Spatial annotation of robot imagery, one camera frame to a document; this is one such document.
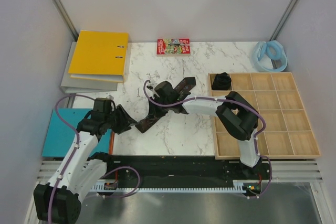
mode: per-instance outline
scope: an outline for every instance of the wooden compartment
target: wooden compartment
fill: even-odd
[[[265,119],[265,131],[286,131],[286,124],[281,110],[260,110],[260,115]]]
[[[215,97],[228,95],[231,90],[211,90],[215,76],[215,73],[208,75],[209,94]],[[274,159],[321,155],[291,73],[231,73],[230,77],[232,90],[257,109],[266,121],[265,131],[258,135],[261,154]],[[211,117],[211,120],[216,158],[239,158],[238,140],[230,136],[218,118]]]
[[[284,118],[289,131],[309,131],[310,126],[304,110],[284,110]]]
[[[276,90],[296,90],[293,75],[291,73],[272,73]]]
[[[266,73],[251,73],[255,90],[274,90],[272,76]]]
[[[305,158],[306,155],[320,155],[320,150],[311,131],[289,132],[289,138],[296,155],[302,155],[302,158]]]
[[[279,101],[283,110],[303,109],[299,92],[296,90],[278,91]]]
[[[280,110],[276,91],[256,91],[256,98],[260,110]]]
[[[217,146],[221,158],[237,158],[240,156],[238,141],[229,133],[217,133]]]
[[[232,90],[253,90],[251,75],[249,73],[232,73]]]
[[[269,155],[286,156],[294,154],[287,132],[265,132],[265,138]]]

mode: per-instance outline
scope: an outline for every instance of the blue folder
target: blue folder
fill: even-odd
[[[84,118],[90,109],[58,109],[59,114],[73,127],[77,128],[77,124]],[[57,117],[55,111],[51,116],[46,142],[43,148],[42,157],[65,157],[75,133],[72,129],[62,123]],[[95,152],[109,152],[111,130],[101,138],[96,148],[90,155]]]

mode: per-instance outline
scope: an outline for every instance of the marble surface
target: marble surface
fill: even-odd
[[[176,86],[184,77],[196,77],[192,93],[208,95],[207,74],[256,72],[250,55],[256,42],[192,42],[191,55],[158,57],[156,43],[132,43],[127,80],[112,92],[85,93],[93,98],[114,97],[135,120],[148,114],[142,87],[145,80],[169,81]],[[93,101],[76,98],[74,108],[91,108]],[[183,115],[170,111],[147,132],[135,127],[115,135],[114,154],[119,155],[214,155],[211,121],[207,115]]]

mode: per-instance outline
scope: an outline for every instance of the wooden organizer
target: wooden organizer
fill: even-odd
[[[208,75],[211,96],[237,91],[265,119],[266,129],[258,135],[261,154],[273,159],[321,156],[291,73],[231,73],[232,88],[227,91],[212,90],[215,76],[215,73]],[[211,120],[216,158],[239,158],[238,141],[227,133],[218,118]]]

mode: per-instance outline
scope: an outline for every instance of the shiny floor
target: shiny floor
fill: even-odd
[[[77,224],[318,224],[309,185],[272,184],[260,199],[232,194],[138,193],[125,199],[89,198]]]

